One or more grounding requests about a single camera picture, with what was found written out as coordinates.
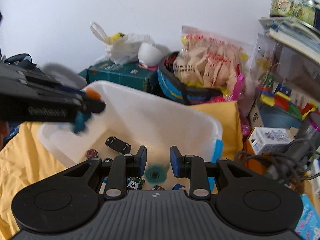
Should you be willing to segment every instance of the toy packaging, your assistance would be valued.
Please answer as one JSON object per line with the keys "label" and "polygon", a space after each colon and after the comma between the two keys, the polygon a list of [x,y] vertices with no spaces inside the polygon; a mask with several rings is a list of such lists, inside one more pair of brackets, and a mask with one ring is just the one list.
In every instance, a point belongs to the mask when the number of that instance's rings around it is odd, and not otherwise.
{"label": "toy packaging", "polygon": [[259,35],[250,71],[264,126],[273,120],[269,127],[299,128],[309,113],[318,112],[320,70],[311,60]]}
{"label": "toy packaging", "polygon": [[306,194],[301,196],[303,213],[295,232],[305,240],[320,239],[320,218]]}
{"label": "toy packaging", "polygon": [[293,141],[286,129],[256,127],[249,137],[250,145],[256,155],[265,151],[282,151]]}
{"label": "toy packaging", "polygon": [[103,61],[90,66],[82,76],[88,83],[106,80],[148,93],[152,93],[158,85],[157,72],[144,68],[139,62],[116,64]]}

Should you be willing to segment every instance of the colorful building blocks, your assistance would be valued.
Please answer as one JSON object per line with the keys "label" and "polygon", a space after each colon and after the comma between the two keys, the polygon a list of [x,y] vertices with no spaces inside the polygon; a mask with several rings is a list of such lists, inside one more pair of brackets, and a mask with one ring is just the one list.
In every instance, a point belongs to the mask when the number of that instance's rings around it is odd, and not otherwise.
{"label": "colorful building blocks", "polygon": [[298,119],[300,119],[300,120],[302,119],[301,112],[295,104],[290,104],[288,112],[289,112],[289,114],[297,117]]}
{"label": "colorful building blocks", "polygon": [[273,107],[275,105],[275,99],[273,97],[269,97],[269,96],[266,96],[264,94],[261,94],[260,100],[261,100],[262,103],[264,103],[264,104],[266,104],[268,106]]}
{"label": "colorful building blocks", "polygon": [[275,104],[286,111],[290,108],[289,102],[279,95],[275,95]]}
{"label": "colorful building blocks", "polygon": [[275,90],[275,93],[277,93],[277,92],[281,92],[289,97],[291,95],[292,90],[290,88],[286,87],[284,84],[279,83],[278,86],[276,87],[276,90]]}
{"label": "colorful building blocks", "polygon": [[311,101],[310,105],[313,105],[315,108],[318,108],[318,104],[315,101]]}
{"label": "colorful building blocks", "polygon": [[281,98],[285,99],[286,101],[290,102],[291,98],[287,95],[285,95],[284,93],[282,92],[276,92],[275,93],[276,96],[280,96]]}
{"label": "colorful building blocks", "polygon": [[273,88],[273,75],[272,74],[268,74],[268,76],[266,77],[266,73],[263,73],[260,78],[258,79],[259,81],[264,81],[263,82],[263,87],[264,88],[269,88],[272,90]]}
{"label": "colorful building blocks", "polygon": [[306,106],[301,111],[301,114],[305,115],[306,113],[314,112],[315,110],[316,108],[312,104],[306,104]]}

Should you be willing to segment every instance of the green toy car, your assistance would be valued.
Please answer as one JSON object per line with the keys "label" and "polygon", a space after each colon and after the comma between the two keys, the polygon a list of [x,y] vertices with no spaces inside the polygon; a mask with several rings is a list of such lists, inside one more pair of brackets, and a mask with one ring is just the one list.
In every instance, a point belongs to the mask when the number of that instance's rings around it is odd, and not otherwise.
{"label": "green toy car", "polygon": [[127,190],[141,190],[145,180],[143,178],[131,177],[129,178]]}

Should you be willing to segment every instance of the yellow plastic toy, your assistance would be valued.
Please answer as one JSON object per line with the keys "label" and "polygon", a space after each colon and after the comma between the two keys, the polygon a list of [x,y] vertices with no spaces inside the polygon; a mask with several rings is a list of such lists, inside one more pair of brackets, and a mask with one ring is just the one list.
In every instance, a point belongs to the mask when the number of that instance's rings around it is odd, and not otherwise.
{"label": "yellow plastic toy", "polygon": [[262,103],[264,103],[264,104],[266,104],[268,106],[273,107],[275,105],[275,99],[273,97],[268,97],[268,96],[262,94],[260,96],[260,100],[261,100]]}
{"label": "yellow plastic toy", "polygon": [[309,113],[315,112],[315,111],[316,111],[316,108],[315,108],[315,107],[312,108],[312,109],[310,109],[308,112],[306,112],[306,113],[302,116],[301,120],[303,121],[303,120],[308,116]]}
{"label": "yellow plastic toy", "polygon": [[287,100],[288,102],[290,102],[290,100],[291,100],[291,98],[289,96],[287,96],[281,92],[277,92],[277,93],[275,93],[275,95],[282,97],[283,99]]}

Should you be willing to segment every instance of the black toy car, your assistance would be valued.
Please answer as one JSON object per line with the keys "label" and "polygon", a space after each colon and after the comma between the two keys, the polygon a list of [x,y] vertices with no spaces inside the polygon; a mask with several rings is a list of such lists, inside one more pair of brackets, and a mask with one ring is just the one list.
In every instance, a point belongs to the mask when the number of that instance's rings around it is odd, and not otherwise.
{"label": "black toy car", "polygon": [[124,141],[121,141],[120,139],[117,139],[114,136],[111,136],[106,140],[106,145],[110,149],[113,149],[114,151],[121,153],[121,154],[128,154],[131,151],[130,144],[125,143]]}

